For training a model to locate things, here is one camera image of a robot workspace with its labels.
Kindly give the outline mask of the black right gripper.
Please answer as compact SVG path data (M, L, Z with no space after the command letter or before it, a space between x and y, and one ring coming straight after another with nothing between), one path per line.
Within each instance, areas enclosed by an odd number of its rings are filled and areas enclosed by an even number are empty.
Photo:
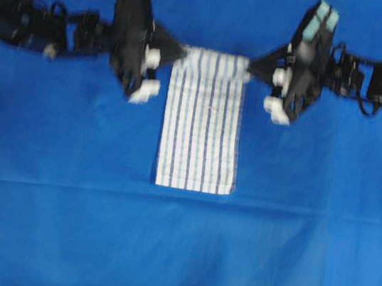
M319 0L302 19L290 43L250 61L248 72L272 87L264 108L277 125L290 125L322 94L337 11Z

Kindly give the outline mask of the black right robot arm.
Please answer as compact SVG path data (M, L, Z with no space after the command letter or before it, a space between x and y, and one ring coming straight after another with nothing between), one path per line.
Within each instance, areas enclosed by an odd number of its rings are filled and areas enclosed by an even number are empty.
M288 44L249 62L248 72L272 90L263 105L272 122L292 124L325 88L355 100L366 117L382 108L382 62L354 55L344 43L334 45L338 22L338 11L318 0Z

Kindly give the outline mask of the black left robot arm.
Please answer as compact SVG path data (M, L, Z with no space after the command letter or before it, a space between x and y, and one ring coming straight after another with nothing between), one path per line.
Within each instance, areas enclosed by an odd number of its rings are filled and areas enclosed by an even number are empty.
M187 56L152 10L152 0L116 0L108 23L93 10L70 14L60 1L0 0L0 41L51 60L107 54L127 101L141 104L159 92L157 70Z

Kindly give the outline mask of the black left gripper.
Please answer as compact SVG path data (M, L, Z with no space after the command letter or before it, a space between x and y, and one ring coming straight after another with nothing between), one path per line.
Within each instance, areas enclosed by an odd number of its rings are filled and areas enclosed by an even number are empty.
M187 56L182 44L158 20L151 0L117 0L111 35L110 64L127 101L144 104L157 96L160 82L148 78L148 48L159 50L156 69Z

